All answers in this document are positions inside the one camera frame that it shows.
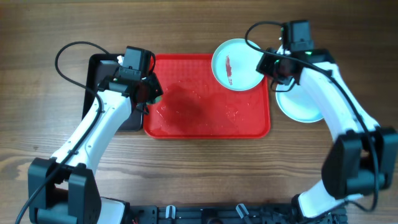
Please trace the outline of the green yellow sponge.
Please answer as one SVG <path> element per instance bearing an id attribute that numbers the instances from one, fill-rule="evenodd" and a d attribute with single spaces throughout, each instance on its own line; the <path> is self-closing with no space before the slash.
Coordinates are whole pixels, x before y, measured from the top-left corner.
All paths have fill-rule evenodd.
<path id="1" fill-rule="evenodd" d="M 161 97 L 161 96 L 158 96 L 158 97 L 156 97 L 156 98 L 152 101 L 152 103 L 153 103 L 153 104 L 156 104 L 156 103 L 159 103 L 161 100 L 162 100 L 162 97 Z"/>

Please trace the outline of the light blue plate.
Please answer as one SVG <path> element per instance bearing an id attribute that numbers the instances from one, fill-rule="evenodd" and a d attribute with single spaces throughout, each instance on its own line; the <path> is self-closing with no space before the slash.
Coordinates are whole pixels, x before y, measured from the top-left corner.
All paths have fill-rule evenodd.
<path id="1" fill-rule="evenodd" d="M 323 119 L 314 100 L 293 80 L 289 85 L 277 84 L 275 98 L 280 110 L 292 120 L 315 123 Z"/>
<path id="2" fill-rule="evenodd" d="M 256 71 L 262 54 L 248 46 L 244 39 L 223 42 L 211 59 L 211 70 L 218 83 L 233 91 L 248 91 L 262 82 Z"/>

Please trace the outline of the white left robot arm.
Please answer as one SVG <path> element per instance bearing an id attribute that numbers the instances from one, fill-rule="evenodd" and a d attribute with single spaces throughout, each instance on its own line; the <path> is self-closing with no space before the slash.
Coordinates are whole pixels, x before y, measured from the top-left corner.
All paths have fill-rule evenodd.
<path id="1" fill-rule="evenodd" d="M 156 74 L 108 76 L 68 141 L 48 159 L 36 158 L 28 169 L 31 223 L 122 223 L 129 204 L 101 197 L 95 173 L 119 127 L 136 106 L 163 91 Z"/>

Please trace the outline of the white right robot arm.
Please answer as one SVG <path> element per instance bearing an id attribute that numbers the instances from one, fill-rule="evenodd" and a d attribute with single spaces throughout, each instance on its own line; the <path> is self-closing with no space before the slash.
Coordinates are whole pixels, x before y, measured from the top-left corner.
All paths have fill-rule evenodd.
<path id="1" fill-rule="evenodd" d="M 320 110 L 333 139 L 321 180 L 292 200 L 296 221 L 310 222 L 347 204 L 365 210 L 357 201 L 368 195 L 373 202 L 367 211 L 374 211 L 379 192 L 392 184 L 397 131 L 380 127 L 363 110 L 326 49 L 289 55 L 267 49 L 262 54 L 256 70 L 278 84 L 302 87 Z"/>

